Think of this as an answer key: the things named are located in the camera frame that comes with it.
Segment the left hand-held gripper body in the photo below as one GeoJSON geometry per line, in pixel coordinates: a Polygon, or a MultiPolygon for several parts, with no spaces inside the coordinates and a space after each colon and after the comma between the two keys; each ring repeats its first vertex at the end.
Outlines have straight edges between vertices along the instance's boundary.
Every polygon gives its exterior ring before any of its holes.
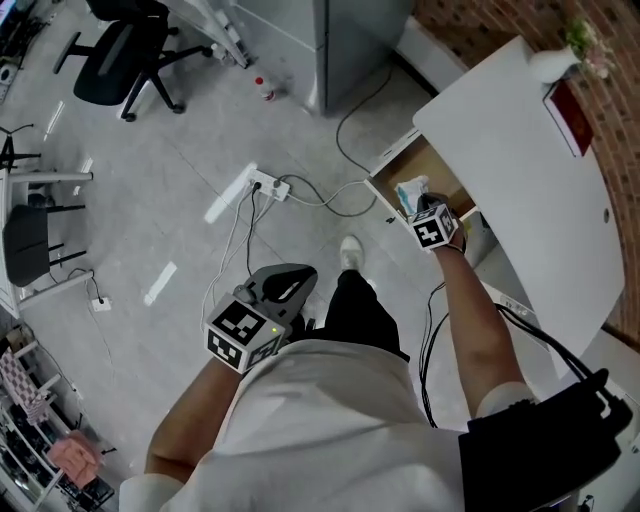
{"type": "Polygon", "coordinates": [[[305,264],[256,270],[225,294],[205,322],[205,347],[239,374],[277,353],[318,280],[305,264]]]}

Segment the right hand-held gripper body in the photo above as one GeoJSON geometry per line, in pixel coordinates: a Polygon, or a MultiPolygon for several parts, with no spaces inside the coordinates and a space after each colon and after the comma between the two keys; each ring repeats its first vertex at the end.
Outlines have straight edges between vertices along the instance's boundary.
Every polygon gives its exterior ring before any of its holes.
{"type": "Polygon", "coordinates": [[[461,221],[441,194],[425,192],[417,201],[416,212],[407,219],[421,250],[441,247],[461,250],[461,221]]]}

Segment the white cloth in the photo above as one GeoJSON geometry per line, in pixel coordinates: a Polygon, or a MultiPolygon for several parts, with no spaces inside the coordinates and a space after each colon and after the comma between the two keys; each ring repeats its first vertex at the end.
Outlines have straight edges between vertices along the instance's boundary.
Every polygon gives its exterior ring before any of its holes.
{"type": "Polygon", "coordinates": [[[395,186],[395,192],[407,216],[419,212],[419,200],[423,194],[428,192],[428,183],[429,178],[420,175],[395,186]]]}

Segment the wooden drawer with white front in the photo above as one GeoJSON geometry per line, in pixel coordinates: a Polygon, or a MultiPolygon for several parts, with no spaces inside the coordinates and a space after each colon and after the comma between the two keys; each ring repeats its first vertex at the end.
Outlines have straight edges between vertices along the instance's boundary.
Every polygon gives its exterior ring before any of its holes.
{"type": "Polygon", "coordinates": [[[405,134],[382,154],[378,166],[365,180],[365,185],[400,224],[407,228],[408,217],[395,192],[395,186],[419,176],[428,178],[428,191],[444,195],[462,221],[478,211],[452,170],[417,129],[405,134]]]}

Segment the person's left forearm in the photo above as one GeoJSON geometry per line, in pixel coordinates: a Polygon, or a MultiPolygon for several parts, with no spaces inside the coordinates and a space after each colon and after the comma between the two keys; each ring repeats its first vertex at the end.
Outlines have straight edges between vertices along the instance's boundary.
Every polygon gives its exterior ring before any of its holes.
{"type": "Polygon", "coordinates": [[[211,359],[154,432],[144,472],[187,482],[213,448],[240,382],[239,373],[211,359]]]}

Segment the person's right forearm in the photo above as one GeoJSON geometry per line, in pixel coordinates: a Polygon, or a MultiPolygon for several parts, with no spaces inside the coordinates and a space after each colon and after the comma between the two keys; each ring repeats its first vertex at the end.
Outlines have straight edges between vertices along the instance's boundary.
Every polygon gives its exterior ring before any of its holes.
{"type": "Polygon", "coordinates": [[[524,381],[510,332],[473,268],[457,248],[434,251],[446,287],[459,378],[470,414],[498,386],[524,381]]]}

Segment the person's white shoe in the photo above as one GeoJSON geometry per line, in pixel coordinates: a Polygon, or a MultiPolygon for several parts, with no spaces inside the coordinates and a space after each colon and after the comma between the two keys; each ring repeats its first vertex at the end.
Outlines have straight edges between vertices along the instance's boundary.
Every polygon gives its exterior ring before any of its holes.
{"type": "Polygon", "coordinates": [[[347,235],[340,245],[341,269],[359,272],[364,266],[364,249],[353,235],[347,235]]]}

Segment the white curved desk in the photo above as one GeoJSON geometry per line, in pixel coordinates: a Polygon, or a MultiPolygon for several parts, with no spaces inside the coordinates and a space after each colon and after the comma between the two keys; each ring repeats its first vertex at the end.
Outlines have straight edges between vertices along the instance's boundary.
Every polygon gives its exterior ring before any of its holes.
{"type": "Polygon", "coordinates": [[[625,284],[593,152],[572,155],[514,38],[419,110],[415,127],[488,221],[541,328],[581,355],[625,284]]]}

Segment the person's black trousers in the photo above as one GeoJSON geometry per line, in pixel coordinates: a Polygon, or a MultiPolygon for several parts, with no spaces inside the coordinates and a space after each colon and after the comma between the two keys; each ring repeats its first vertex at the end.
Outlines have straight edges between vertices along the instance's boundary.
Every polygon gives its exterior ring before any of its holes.
{"type": "Polygon", "coordinates": [[[291,343],[311,339],[374,347],[410,362],[410,356],[400,348],[396,321],[356,270],[344,270],[338,277],[324,326],[296,328],[289,337],[291,343]]]}

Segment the person's white shirt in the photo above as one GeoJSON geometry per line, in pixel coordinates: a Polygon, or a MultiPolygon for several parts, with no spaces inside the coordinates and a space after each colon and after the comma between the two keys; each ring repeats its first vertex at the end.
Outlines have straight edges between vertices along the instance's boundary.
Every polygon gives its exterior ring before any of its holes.
{"type": "Polygon", "coordinates": [[[120,489],[120,512],[464,510],[458,433],[428,424],[407,363],[321,340],[250,372],[186,482],[140,475],[120,489]]]}

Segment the white power strip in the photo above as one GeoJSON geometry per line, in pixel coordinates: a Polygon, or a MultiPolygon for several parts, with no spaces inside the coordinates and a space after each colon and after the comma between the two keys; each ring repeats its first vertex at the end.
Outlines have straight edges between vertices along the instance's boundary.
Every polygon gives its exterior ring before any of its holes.
{"type": "Polygon", "coordinates": [[[258,192],[269,198],[284,202],[289,195],[291,186],[280,178],[251,167],[247,174],[248,183],[258,192]]]}

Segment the red book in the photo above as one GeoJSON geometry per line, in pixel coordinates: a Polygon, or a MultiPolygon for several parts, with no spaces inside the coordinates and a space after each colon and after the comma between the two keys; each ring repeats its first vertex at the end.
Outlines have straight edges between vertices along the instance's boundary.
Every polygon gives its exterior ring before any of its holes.
{"type": "Polygon", "coordinates": [[[567,83],[557,81],[545,95],[543,103],[571,154],[575,158],[584,157],[591,146],[594,132],[567,83]]]}

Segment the grey metal cabinet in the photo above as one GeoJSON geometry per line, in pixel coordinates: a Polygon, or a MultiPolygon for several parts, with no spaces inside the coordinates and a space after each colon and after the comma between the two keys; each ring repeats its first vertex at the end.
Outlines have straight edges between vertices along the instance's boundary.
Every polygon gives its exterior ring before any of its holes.
{"type": "Polygon", "coordinates": [[[258,67],[323,115],[395,49],[414,0],[230,0],[258,67]]]}

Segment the white vase with flowers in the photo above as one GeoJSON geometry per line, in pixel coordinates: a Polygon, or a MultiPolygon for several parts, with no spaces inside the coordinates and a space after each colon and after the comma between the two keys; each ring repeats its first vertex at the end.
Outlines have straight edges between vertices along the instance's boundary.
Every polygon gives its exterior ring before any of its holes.
{"type": "Polygon", "coordinates": [[[573,19],[565,29],[565,46],[560,50],[545,50],[529,59],[533,75],[544,84],[552,84],[574,66],[606,79],[613,66],[612,50],[599,38],[596,30],[582,19],[573,19]]]}

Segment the pink cloth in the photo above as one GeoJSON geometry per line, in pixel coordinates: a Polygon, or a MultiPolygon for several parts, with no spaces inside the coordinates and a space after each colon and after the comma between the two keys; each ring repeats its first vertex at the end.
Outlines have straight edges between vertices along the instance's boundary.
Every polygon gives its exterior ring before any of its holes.
{"type": "Polygon", "coordinates": [[[56,441],[47,457],[79,489],[96,479],[102,462],[101,453],[79,430],[56,441]]]}

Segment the checkered cloth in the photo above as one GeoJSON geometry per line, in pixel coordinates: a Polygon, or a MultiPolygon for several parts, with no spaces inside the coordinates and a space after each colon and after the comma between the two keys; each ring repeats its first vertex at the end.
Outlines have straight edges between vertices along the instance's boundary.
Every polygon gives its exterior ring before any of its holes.
{"type": "Polygon", "coordinates": [[[47,393],[35,386],[10,350],[0,357],[0,375],[9,395],[23,409],[30,425],[39,425],[48,419],[47,393]]]}

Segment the black stool chair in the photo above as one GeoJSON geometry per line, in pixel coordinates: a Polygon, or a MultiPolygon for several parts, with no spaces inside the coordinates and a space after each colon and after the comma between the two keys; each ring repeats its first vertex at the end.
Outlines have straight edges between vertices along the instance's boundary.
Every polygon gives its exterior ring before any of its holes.
{"type": "Polygon", "coordinates": [[[84,210],[85,205],[54,206],[36,208],[27,205],[15,206],[3,230],[6,255],[9,257],[9,276],[13,283],[23,288],[45,274],[51,267],[79,258],[85,251],[72,253],[54,260],[49,259],[52,251],[60,249],[63,243],[50,246],[48,236],[48,215],[68,211],[84,210]]]}

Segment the white side table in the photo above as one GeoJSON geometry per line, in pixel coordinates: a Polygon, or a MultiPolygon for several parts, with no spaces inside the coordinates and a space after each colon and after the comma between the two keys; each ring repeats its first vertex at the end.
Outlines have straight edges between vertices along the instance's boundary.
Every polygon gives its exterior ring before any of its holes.
{"type": "Polygon", "coordinates": [[[54,296],[73,286],[79,285],[94,278],[94,271],[87,270],[74,276],[68,277],[45,288],[33,295],[21,299],[19,289],[23,285],[16,285],[10,279],[9,257],[6,255],[6,243],[3,230],[7,225],[13,205],[13,188],[18,184],[51,184],[56,182],[83,182],[92,181],[94,174],[86,173],[59,173],[59,172],[19,172],[10,173],[8,170],[0,169],[0,306],[11,314],[16,320],[21,318],[21,313],[37,302],[54,296]]]}

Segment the cluttered low shelf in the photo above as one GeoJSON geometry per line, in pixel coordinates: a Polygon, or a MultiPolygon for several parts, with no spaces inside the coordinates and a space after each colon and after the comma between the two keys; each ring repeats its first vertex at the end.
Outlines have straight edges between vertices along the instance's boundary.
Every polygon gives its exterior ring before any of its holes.
{"type": "Polygon", "coordinates": [[[65,414],[70,384],[57,363],[45,353],[31,330],[19,325],[0,335],[0,357],[10,350],[37,388],[47,393],[48,419],[32,426],[0,375],[0,489],[9,506],[25,512],[108,512],[116,490],[104,479],[104,456],[110,451],[85,422],[65,414]],[[50,447],[73,430],[81,431],[102,455],[98,476],[83,489],[76,487],[47,457],[50,447]]]}

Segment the black bag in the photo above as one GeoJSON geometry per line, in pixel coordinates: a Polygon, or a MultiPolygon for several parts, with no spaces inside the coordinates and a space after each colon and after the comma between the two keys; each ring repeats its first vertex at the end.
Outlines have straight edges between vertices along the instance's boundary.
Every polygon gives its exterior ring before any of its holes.
{"type": "Polygon", "coordinates": [[[632,411],[600,369],[551,398],[477,418],[459,438],[465,512],[534,512],[618,460],[632,411]]]}

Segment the black tripod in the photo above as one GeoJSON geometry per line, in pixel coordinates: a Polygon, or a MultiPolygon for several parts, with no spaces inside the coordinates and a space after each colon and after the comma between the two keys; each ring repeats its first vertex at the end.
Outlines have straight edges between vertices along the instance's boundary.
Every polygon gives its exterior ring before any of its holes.
{"type": "Polygon", "coordinates": [[[0,126],[0,133],[5,135],[5,141],[0,150],[0,170],[10,173],[15,167],[15,163],[20,160],[40,158],[40,153],[17,153],[14,148],[13,135],[23,129],[33,128],[34,124],[25,124],[16,129],[8,130],[0,126]]]}

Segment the black office chair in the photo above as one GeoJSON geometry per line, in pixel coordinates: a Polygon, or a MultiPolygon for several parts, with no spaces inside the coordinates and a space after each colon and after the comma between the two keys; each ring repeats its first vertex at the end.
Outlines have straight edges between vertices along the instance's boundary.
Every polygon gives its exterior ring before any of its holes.
{"type": "Polygon", "coordinates": [[[74,95],[99,106],[122,104],[121,118],[126,122],[137,119],[131,107],[148,82],[173,113],[182,114],[185,105],[172,101],[159,71],[194,54],[210,58],[213,50],[199,45],[178,52],[166,51],[167,38],[178,35],[179,29],[169,25],[169,9],[158,0],[85,1],[91,13],[109,26],[93,46],[80,45],[80,34],[74,33],[53,72],[59,73],[68,57],[84,56],[86,61],[76,80],[74,95]]]}

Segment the white frame table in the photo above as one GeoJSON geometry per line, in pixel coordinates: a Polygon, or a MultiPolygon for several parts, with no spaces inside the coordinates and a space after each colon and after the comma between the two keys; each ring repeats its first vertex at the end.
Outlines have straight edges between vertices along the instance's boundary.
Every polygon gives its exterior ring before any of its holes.
{"type": "Polygon", "coordinates": [[[162,0],[175,15],[222,46],[236,64],[246,69],[250,62],[241,37],[224,11],[222,0],[162,0]]]}

